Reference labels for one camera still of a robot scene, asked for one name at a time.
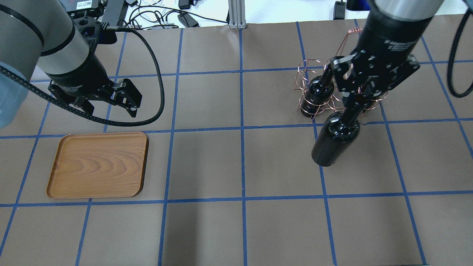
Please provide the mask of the black gripper holding bottle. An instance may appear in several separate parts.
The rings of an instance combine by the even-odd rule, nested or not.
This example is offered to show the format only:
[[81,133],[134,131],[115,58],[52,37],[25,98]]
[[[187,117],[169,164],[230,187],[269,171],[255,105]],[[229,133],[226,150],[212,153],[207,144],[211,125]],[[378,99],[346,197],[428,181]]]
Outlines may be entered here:
[[[350,55],[331,58],[333,77],[346,109],[370,111],[380,104],[395,82],[397,67],[407,60],[431,20],[395,20],[380,10],[370,11]],[[366,83],[370,77],[381,84]]]

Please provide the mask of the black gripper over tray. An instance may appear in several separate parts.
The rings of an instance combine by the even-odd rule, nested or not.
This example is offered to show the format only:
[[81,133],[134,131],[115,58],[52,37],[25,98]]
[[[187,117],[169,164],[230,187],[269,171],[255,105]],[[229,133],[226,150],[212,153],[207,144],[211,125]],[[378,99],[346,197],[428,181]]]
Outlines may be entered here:
[[130,79],[113,83],[95,55],[89,55],[77,69],[65,74],[47,74],[54,85],[52,94],[61,103],[73,105],[69,112],[81,117],[92,117],[95,107],[89,100],[100,100],[124,108],[135,118],[142,102],[142,94]]

